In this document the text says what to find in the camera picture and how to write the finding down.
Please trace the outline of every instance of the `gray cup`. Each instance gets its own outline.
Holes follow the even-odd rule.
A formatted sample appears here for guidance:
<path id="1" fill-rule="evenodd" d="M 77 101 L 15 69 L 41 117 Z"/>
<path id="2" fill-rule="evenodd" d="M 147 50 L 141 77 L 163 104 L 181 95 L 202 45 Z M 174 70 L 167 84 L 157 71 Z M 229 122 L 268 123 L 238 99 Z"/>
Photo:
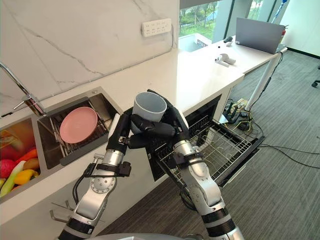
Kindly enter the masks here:
<path id="1" fill-rule="evenodd" d="M 141 92 L 134 99 L 132 114 L 152 122 L 160 122 L 166 110 L 167 103 L 161 96 L 153 92 Z M 134 134 L 141 133 L 133 122 L 131 130 Z"/>

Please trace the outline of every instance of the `dishwasher rack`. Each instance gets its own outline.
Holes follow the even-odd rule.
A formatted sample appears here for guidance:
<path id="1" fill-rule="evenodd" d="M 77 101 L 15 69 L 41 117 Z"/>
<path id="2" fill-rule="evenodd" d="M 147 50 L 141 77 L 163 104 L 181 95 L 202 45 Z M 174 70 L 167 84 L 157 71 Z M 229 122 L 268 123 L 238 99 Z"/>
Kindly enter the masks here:
<path id="1" fill-rule="evenodd" d="M 79 108 L 79 107 L 88 107 L 92 108 L 96 115 L 97 115 L 97 125 L 95 127 L 95 130 L 93 133 L 87 137 L 85 140 L 78 142 L 78 143 L 67 143 L 62 140 L 60 136 L 60 126 L 65 119 L 65 117 L 73 110 Z M 93 142 L 94 140 L 97 140 L 101 138 L 102 136 L 107 136 L 109 133 L 109 128 L 107 127 L 106 123 L 112 121 L 112 119 L 109 119 L 108 121 L 104 121 L 102 117 L 99 115 L 99 113 L 96 111 L 94 106 L 92 105 L 91 101 L 88 99 L 80 104 L 75 105 L 74 107 L 70 108 L 68 111 L 57 113 L 53 116 L 49 117 L 50 125 L 52 127 L 52 131 L 54 133 L 54 138 L 57 143 L 59 143 L 59 147 L 62 153 L 62 156 L 65 158 L 69 154 L 73 153 L 74 151 L 82 148 L 83 146 Z"/>
<path id="2" fill-rule="evenodd" d="M 225 128 L 208 116 L 189 127 L 190 142 L 203 153 L 212 179 L 220 185 L 256 148 L 256 144 Z M 173 151 L 166 144 L 155 149 L 156 162 L 175 183 L 184 188 Z"/>

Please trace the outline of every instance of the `gray laptop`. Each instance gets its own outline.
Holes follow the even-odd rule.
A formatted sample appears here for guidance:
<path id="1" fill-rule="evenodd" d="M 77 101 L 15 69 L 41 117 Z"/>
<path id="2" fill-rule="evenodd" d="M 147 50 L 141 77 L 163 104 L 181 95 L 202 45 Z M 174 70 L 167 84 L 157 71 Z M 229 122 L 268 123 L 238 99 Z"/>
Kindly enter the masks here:
<path id="1" fill-rule="evenodd" d="M 283 25 L 238 17 L 235 43 L 275 54 L 284 29 Z"/>

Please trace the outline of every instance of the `faucet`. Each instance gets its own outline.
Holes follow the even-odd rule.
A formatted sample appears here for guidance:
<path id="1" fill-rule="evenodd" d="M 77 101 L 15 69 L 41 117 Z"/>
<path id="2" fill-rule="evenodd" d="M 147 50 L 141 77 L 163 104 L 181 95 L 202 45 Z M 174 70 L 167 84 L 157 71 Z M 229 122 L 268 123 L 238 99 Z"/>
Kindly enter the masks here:
<path id="1" fill-rule="evenodd" d="M 10 76 L 12 81 L 22 90 L 22 92 L 25 93 L 25 95 L 21 99 L 22 102 L 20 102 L 17 106 L 15 106 L 13 110 L 16 110 L 22 104 L 26 104 L 36 115 L 46 116 L 47 113 L 45 111 L 45 108 L 42 106 L 39 100 L 26 88 L 26 86 L 23 85 L 23 83 L 13 74 L 13 72 L 1 61 L 0 61 L 0 67 L 7 72 L 7 74 Z"/>

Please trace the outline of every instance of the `floor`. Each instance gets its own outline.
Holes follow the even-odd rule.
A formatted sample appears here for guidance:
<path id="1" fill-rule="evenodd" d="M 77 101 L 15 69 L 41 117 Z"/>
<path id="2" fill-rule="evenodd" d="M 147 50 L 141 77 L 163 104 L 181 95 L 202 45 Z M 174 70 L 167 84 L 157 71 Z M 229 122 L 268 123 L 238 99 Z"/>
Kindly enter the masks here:
<path id="1" fill-rule="evenodd" d="M 320 153 L 319 59 L 288 51 L 251 112 L 265 144 Z M 248 99 L 265 66 L 246 75 L 231 97 Z M 284 150 L 297 161 L 320 167 L 320 155 Z M 320 239 L 320 169 L 300 165 L 263 147 L 222 189 L 234 222 L 246 240 Z M 167 179 L 101 232 L 163 233 L 183 237 L 208 234 L 196 212 L 188 210 L 179 189 Z"/>

